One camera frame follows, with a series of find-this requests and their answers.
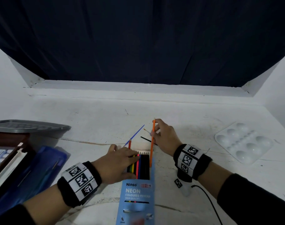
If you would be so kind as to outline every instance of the hand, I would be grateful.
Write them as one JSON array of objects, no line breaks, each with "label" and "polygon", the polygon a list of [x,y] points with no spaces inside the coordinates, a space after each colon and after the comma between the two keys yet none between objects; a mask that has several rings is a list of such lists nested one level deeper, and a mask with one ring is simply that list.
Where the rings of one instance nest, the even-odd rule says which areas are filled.
[{"label": "hand", "polygon": [[161,119],[155,119],[158,125],[155,126],[155,132],[151,132],[151,136],[154,137],[155,142],[160,149],[170,156],[174,156],[176,149],[182,145],[174,128],[164,123]]},{"label": "hand", "polygon": [[117,150],[117,146],[110,145],[106,155],[92,162],[92,165],[99,172],[102,183],[113,184],[125,179],[136,179],[136,175],[132,173],[123,173],[131,164],[139,160],[137,151],[123,147]]}]

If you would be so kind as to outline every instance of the person's left hand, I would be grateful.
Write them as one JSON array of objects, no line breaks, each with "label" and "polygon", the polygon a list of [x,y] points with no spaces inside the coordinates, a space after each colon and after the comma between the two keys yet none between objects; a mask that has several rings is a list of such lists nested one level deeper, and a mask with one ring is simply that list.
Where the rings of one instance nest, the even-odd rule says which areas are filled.
[{"label": "person's left hand", "polygon": [[139,160],[137,151],[123,147],[117,149],[117,146],[110,145],[106,155],[92,162],[92,165],[99,172],[102,183],[113,184],[125,179],[136,179],[136,175],[132,173],[123,173],[123,171],[131,164]]}]

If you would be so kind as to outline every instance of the black wristband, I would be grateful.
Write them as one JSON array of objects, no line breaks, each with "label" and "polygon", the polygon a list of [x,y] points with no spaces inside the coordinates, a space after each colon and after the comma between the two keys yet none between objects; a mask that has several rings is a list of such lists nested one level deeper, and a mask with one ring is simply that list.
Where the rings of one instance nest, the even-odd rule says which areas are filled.
[{"label": "black wristband", "polygon": [[[198,177],[204,173],[204,171],[207,169],[212,159],[209,156],[202,154],[201,150],[198,149],[197,147],[190,145],[186,147],[186,145],[187,144],[182,144],[176,149],[173,159],[175,161],[175,166],[178,168],[178,174],[177,174],[178,178],[185,182],[191,182],[192,179],[197,180]],[[182,162],[181,166],[183,167],[179,167],[180,162],[178,159],[182,152],[185,154],[182,156],[186,157],[184,158],[186,159],[186,161],[184,160],[181,161]],[[200,156],[199,159],[196,157],[198,155],[197,153],[201,153],[201,156],[199,155]],[[190,173],[189,175],[187,171],[189,169],[188,166],[192,164],[191,160],[197,160],[197,163],[193,168],[192,174]]]},{"label": "black wristband", "polygon": [[[82,167],[84,168],[84,170],[79,171],[69,181],[66,180],[66,177],[61,177],[57,182],[57,187],[59,191],[61,192],[63,201],[65,202],[67,206],[70,206],[72,208],[84,204],[88,200],[88,198],[90,198],[90,196],[97,191],[97,188],[102,183],[102,179],[100,177],[99,172],[89,161],[84,162],[83,165]],[[71,170],[75,169],[76,167],[77,165],[71,167],[65,172],[71,172]],[[84,174],[86,170],[89,170],[89,172],[92,175],[92,179],[84,182],[85,178],[87,178]],[[75,191],[75,189],[73,190],[73,188],[71,187],[72,182],[75,182],[75,181],[79,185],[79,189],[77,191]]]}]

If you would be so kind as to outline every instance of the white tabletop surface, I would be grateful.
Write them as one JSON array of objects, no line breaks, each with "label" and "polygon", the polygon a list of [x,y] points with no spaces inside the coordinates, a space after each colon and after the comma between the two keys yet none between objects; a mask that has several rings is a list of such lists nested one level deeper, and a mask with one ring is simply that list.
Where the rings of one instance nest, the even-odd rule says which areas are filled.
[{"label": "white tabletop surface", "polygon": [[[285,200],[285,129],[262,106],[35,96],[12,118],[70,125],[72,128],[63,135],[32,136],[38,145],[58,147],[70,154],[62,168],[65,170],[77,162],[93,161],[106,154],[110,144],[125,144],[142,125],[151,130],[154,117],[172,125],[183,143],[207,151],[217,164]],[[236,121],[274,141],[274,147],[252,165],[238,162],[214,139],[216,133]],[[148,144],[140,136],[151,138],[141,130],[133,143]],[[179,224],[179,220],[181,224],[219,224],[200,189],[193,189],[188,198],[182,196],[174,184],[173,159],[157,147],[154,157],[155,224]],[[72,209],[58,224],[115,224],[120,189],[121,182],[106,186],[83,208]],[[235,224],[211,199],[223,224]]]}]

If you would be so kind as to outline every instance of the wristband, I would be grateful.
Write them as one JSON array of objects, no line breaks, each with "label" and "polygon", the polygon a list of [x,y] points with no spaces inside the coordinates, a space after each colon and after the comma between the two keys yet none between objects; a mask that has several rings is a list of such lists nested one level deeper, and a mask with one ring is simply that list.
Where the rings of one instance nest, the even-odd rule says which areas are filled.
[{"label": "wristband", "polygon": [[212,159],[196,146],[182,144],[174,153],[175,166],[178,168],[178,178],[190,182],[204,173]]},{"label": "wristband", "polygon": [[72,208],[84,204],[102,183],[99,172],[89,161],[75,164],[61,176],[57,187],[65,204]]}]

